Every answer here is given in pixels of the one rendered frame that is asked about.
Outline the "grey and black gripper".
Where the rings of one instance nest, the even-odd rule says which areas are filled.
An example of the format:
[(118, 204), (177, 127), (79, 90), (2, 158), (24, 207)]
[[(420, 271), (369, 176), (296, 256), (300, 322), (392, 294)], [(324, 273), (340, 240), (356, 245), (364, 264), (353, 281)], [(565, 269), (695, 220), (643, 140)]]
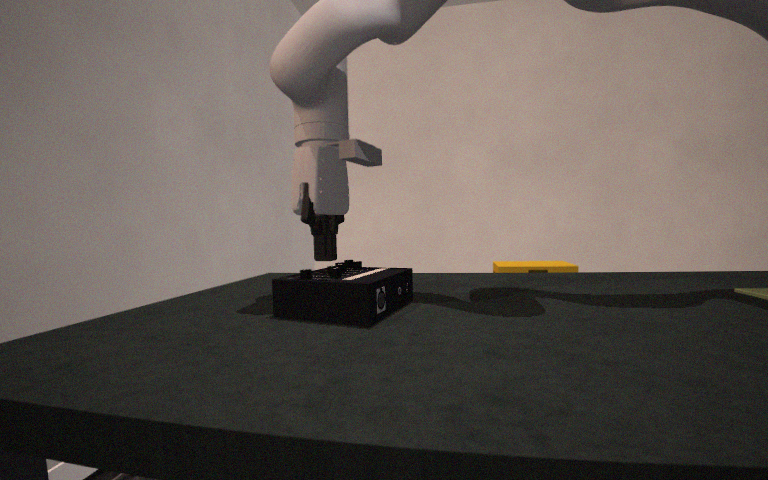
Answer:
[(349, 211), (347, 165), (339, 159), (339, 147), (309, 144), (296, 149), (292, 210), (311, 228), (315, 261), (337, 260), (338, 225)]

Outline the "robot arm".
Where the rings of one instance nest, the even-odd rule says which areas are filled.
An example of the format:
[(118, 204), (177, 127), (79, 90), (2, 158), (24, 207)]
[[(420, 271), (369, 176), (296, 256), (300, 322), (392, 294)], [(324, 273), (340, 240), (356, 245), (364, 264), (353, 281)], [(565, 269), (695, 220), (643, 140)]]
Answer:
[[(274, 84), (293, 100), (295, 146), (337, 146), (341, 160), (382, 166), (381, 149), (350, 139), (347, 56), (378, 37), (389, 45), (404, 43), (446, 1), (319, 0), (314, 4), (284, 36), (270, 61)], [(768, 0), (564, 1), (597, 13), (684, 7), (737, 22), (768, 41)]]

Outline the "black lighting desk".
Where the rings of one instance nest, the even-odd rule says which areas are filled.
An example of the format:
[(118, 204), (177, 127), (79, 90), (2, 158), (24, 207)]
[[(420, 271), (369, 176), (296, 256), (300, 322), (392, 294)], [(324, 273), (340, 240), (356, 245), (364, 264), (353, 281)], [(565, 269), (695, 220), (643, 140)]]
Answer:
[(272, 294), (275, 318), (369, 328), (413, 301), (412, 268), (344, 260), (272, 279)]

